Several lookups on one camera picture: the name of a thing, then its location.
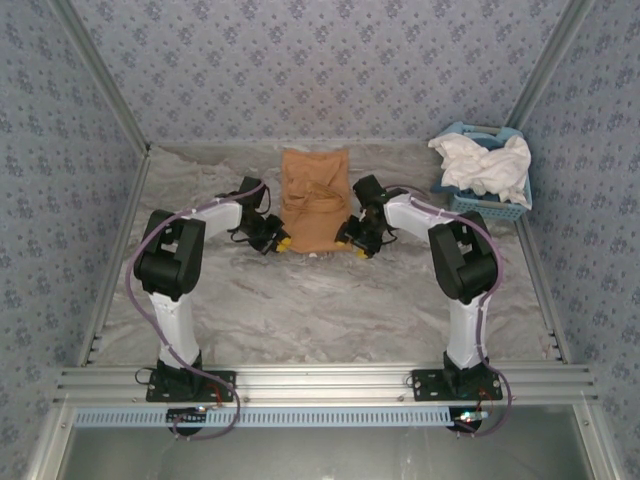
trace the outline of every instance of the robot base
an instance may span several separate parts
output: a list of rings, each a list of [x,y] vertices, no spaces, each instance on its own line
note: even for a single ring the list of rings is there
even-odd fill
[[[202,369],[202,355],[193,363],[193,367]],[[205,370],[206,373],[220,377],[235,387],[236,372],[231,370]],[[157,368],[151,372],[147,386],[147,402],[202,402],[232,403],[233,395],[222,385],[195,375],[184,368],[173,368],[158,360]]]
[[[413,398],[416,402],[438,402],[449,400],[481,401],[502,400],[500,378],[484,364],[459,369],[444,354],[444,369],[413,370],[411,372]]]

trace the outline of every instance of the black mount plate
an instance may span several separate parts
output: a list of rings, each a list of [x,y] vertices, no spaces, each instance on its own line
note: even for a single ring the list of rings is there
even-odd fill
[[[452,400],[477,402],[479,400],[489,400],[486,396],[480,394],[481,389],[491,395],[491,399],[502,400],[500,378],[488,370],[483,375],[474,378],[473,386],[469,389],[469,393],[464,396],[456,395],[451,390],[444,379],[443,370],[414,370],[411,372],[411,383],[413,398],[416,402]]]
[[[234,387],[236,386],[236,372],[231,370],[205,370],[206,373],[220,377]],[[234,402],[233,395],[222,385],[218,385],[213,380],[203,378],[203,386],[200,392],[191,398],[185,398],[184,392],[169,392],[166,390],[164,383],[160,380],[158,372],[153,370],[149,377],[149,385],[147,386],[147,402],[150,403],[167,403],[167,402],[197,402],[197,403],[216,403],[220,395],[221,403]]]

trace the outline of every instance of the metal frame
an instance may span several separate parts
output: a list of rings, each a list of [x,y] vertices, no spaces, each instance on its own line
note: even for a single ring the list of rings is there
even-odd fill
[[[106,63],[102,60],[78,12],[69,0],[49,0],[49,5],[58,20],[60,20],[62,28],[69,37],[69,41],[78,51],[85,67],[89,70],[94,82],[102,92],[104,99],[113,111],[131,145],[138,153],[143,153],[146,150],[147,142],[144,139],[142,130],[140,130],[129,105],[127,105],[116,82],[109,73]]]
[[[530,405],[573,405],[582,440],[596,479],[624,478],[613,450],[593,377],[588,366],[561,362],[496,362],[510,380],[514,408]],[[282,408],[384,408],[391,413],[424,409],[413,400],[406,384],[417,368],[438,364],[379,365],[262,365],[229,366],[238,374],[238,392],[244,407]],[[96,412],[146,412],[146,387],[134,380],[134,367],[67,368],[61,373],[49,413],[31,464],[29,479],[56,478],[64,459],[76,415],[88,407]],[[140,372],[141,381],[145,380]],[[430,407],[463,402],[430,402]],[[184,407],[164,404],[155,407]]]
[[[108,272],[80,355],[79,364],[83,367],[91,363],[89,358],[92,346],[99,338],[97,332],[108,315],[149,163],[148,155],[145,155],[136,174]],[[515,408],[523,405],[573,405],[581,426],[582,441],[596,478],[624,478],[591,371],[588,366],[571,364],[568,343],[526,217],[523,216],[516,222],[516,228],[545,324],[557,340],[562,362],[497,362],[496,366],[505,372],[512,384]],[[244,406],[396,409],[418,408],[423,405],[413,401],[412,390],[405,383],[411,370],[441,368],[441,365],[243,365],[228,368],[238,373],[238,391]],[[44,434],[38,443],[28,478],[56,477],[69,440],[70,429],[67,427],[73,423],[77,409],[117,407],[123,411],[132,411],[148,408],[145,387],[133,380],[137,370],[136,367],[64,369],[54,395],[55,408],[43,427]],[[142,380],[145,378],[142,372],[140,377]],[[432,405],[460,404],[461,402],[436,402]]]
[[[106,274],[102,279],[100,290],[98,291],[98,297],[96,303],[91,312],[91,318],[87,325],[87,333],[85,334],[82,347],[80,348],[80,356],[78,358],[78,365],[86,366],[89,362],[89,356],[93,347],[93,342],[96,340],[97,332],[102,329],[104,322],[109,315],[109,309],[111,308],[111,302],[113,301],[113,293],[118,283],[118,275],[120,274],[120,268],[122,266],[122,259],[124,258],[124,250],[129,242],[129,236],[131,234],[131,227],[133,226],[133,220],[136,216],[138,209],[138,202],[142,195],[142,189],[144,188],[145,179],[147,178],[147,172],[149,171],[149,153],[145,152],[142,155],[138,170],[133,180],[133,186],[129,199],[125,206],[122,221],[120,222],[120,228],[116,235],[116,241],[109,257],[109,262],[106,266]]]
[[[522,130],[595,0],[569,0],[505,125]]]

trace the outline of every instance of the crumpled cloth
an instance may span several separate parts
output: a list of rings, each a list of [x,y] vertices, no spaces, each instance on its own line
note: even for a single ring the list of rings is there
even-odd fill
[[[280,218],[291,236],[291,250],[320,253],[351,250],[336,235],[351,215],[349,151],[282,154]]]
[[[509,200],[531,210],[524,194],[531,152],[524,138],[514,135],[503,148],[490,152],[464,135],[448,133],[430,140],[429,147],[444,158],[442,186],[470,188],[478,196],[495,193],[501,202]]]

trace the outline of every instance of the floral wallpaper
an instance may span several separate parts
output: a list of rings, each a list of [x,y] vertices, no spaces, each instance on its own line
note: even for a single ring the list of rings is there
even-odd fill
[[[427,138],[507,118],[566,0],[74,0],[147,140]]]
[[[0,2],[0,478],[73,365],[138,155],[45,0]]]
[[[530,220],[576,362],[640,478],[640,5],[597,0],[525,133]]]

